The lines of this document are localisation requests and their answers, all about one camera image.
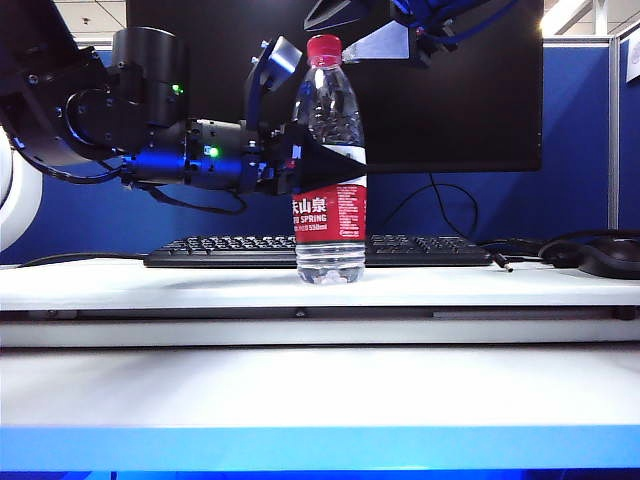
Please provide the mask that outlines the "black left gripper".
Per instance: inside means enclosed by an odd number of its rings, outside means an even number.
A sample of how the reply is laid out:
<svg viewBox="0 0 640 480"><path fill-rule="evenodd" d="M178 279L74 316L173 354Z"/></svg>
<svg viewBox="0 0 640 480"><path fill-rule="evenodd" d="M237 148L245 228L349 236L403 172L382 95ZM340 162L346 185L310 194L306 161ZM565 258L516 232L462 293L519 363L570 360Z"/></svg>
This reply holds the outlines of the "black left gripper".
<svg viewBox="0 0 640 480"><path fill-rule="evenodd" d="M301 148L292 159L292 141ZM333 186L366 175L365 148L324 145L304 126L246 130L241 146L240 193L278 196Z"/></svg>

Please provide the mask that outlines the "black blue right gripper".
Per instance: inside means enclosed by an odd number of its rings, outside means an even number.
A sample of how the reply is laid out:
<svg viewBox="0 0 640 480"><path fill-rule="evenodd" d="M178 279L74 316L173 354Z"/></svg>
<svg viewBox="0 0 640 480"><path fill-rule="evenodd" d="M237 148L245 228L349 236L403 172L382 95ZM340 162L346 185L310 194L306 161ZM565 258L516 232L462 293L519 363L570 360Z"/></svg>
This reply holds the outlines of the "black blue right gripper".
<svg viewBox="0 0 640 480"><path fill-rule="evenodd" d="M392 60L428 68L437 53L457 49L449 24L458 14L459 1L391 1L390 22L343 50L343 62ZM361 17L361 2L318 1L304 20L306 31L320 31L352 23Z"/></svg>

